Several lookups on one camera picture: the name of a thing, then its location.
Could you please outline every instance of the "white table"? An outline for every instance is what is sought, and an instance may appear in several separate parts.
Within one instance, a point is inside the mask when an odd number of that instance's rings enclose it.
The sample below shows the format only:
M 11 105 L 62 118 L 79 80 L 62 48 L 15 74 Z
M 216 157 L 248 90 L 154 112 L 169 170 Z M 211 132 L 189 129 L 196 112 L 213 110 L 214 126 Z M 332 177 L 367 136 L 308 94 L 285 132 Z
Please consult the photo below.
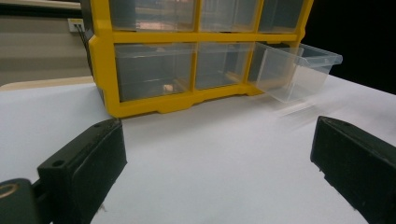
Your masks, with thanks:
M 0 115 L 0 181 L 32 182 L 42 161 L 109 118 L 93 84 L 3 91 Z M 129 163 L 92 223 L 366 223 L 309 160 L 319 115 L 396 145 L 396 96 L 336 77 L 292 105 L 235 96 L 125 119 Z

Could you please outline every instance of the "clear plastic bin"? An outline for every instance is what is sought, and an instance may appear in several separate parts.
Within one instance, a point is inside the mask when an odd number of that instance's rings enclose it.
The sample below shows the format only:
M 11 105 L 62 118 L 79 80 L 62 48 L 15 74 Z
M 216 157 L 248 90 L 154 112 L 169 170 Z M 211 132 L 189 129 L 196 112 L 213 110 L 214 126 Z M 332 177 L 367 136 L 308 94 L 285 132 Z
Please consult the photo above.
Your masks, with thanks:
M 195 0 L 110 0 L 109 3 L 115 30 L 193 30 Z
M 253 32 L 258 0 L 203 0 L 200 31 Z
M 256 43 L 249 78 L 256 87 L 281 102 L 317 93 L 339 54 L 301 44 L 299 48 L 275 49 Z
M 304 0 L 265 0 L 259 32 L 268 34 L 294 33 Z
M 240 83 L 253 43 L 200 43 L 195 79 L 196 89 Z
M 116 45 L 120 100 L 188 91 L 195 44 Z

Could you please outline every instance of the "plastic drawer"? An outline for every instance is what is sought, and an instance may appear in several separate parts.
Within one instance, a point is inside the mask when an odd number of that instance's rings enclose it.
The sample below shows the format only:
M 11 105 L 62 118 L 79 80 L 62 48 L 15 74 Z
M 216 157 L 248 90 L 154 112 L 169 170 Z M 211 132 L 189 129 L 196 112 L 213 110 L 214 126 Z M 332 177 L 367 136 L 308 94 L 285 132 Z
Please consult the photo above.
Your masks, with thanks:
M 195 0 L 111 0 L 113 29 L 188 32 L 193 30 Z
M 256 43 L 249 81 L 281 102 L 317 93 L 341 55 L 301 44 L 299 48 L 275 49 Z
M 200 31 L 253 32 L 258 0 L 203 0 Z
M 260 33 L 294 33 L 304 0 L 265 0 L 260 20 Z
M 201 43 L 198 47 L 196 89 L 240 83 L 253 43 Z
M 194 44 L 116 45 L 120 100 L 187 91 Z

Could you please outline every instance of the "dark background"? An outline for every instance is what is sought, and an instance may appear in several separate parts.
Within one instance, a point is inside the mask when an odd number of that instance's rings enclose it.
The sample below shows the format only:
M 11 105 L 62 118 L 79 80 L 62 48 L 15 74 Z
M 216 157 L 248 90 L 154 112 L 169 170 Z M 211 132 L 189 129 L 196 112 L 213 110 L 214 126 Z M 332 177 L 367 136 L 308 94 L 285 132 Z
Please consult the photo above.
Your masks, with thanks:
M 396 94 L 396 10 L 384 0 L 315 0 L 303 43 L 343 55 L 330 74 Z

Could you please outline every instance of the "yellow frame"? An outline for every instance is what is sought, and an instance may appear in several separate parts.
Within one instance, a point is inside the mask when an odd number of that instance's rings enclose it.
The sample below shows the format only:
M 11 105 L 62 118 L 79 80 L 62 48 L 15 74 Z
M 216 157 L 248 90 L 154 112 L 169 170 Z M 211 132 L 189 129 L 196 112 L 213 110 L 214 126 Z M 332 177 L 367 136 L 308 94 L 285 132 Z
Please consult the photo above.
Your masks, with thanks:
M 91 0 L 94 35 L 89 41 L 94 81 L 103 92 L 103 100 L 107 112 L 116 118 L 130 117 L 148 112 L 168 113 L 187 109 L 205 100 L 216 99 L 237 94 L 255 95 L 262 93 L 248 83 L 248 72 L 253 52 L 247 57 L 247 69 L 243 81 L 239 84 L 218 87 L 207 90 L 196 90 L 195 68 L 196 53 L 193 53 L 191 67 L 190 90 L 184 93 L 164 95 L 129 102 L 120 102 L 117 81 L 114 45 L 120 43 L 161 43 L 172 42 L 240 42 L 266 41 L 269 43 L 286 43 L 292 47 L 298 46 L 305 35 L 305 26 L 314 0 L 304 0 L 300 18 L 294 34 L 271 35 L 258 33 L 260 16 L 256 17 L 252 33 L 200 33 L 198 22 L 202 0 L 196 2 L 195 30 L 190 33 L 138 33 L 113 31 L 110 19 L 109 0 Z M 258 15 L 262 14 L 264 0 L 259 0 Z

